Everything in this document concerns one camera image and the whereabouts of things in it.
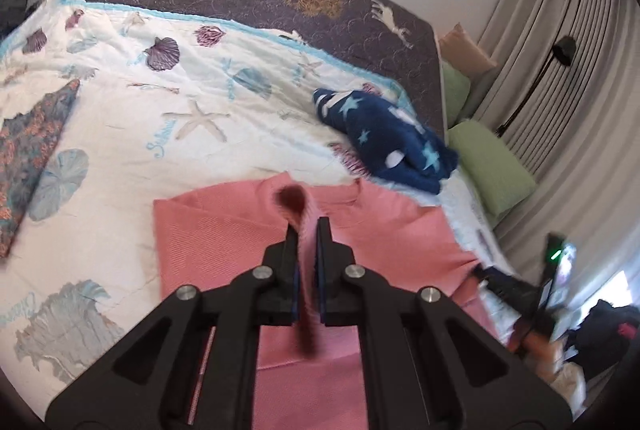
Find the person's right hand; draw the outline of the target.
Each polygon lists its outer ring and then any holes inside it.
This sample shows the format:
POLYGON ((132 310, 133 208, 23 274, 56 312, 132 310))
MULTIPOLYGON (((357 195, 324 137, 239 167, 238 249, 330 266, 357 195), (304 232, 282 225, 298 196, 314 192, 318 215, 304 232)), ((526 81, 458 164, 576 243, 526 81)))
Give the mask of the person's right hand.
POLYGON ((563 366, 562 343, 551 342, 538 332, 512 332, 506 348, 513 354, 523 354, 525 366, 547 384, 555 380, 563 366))

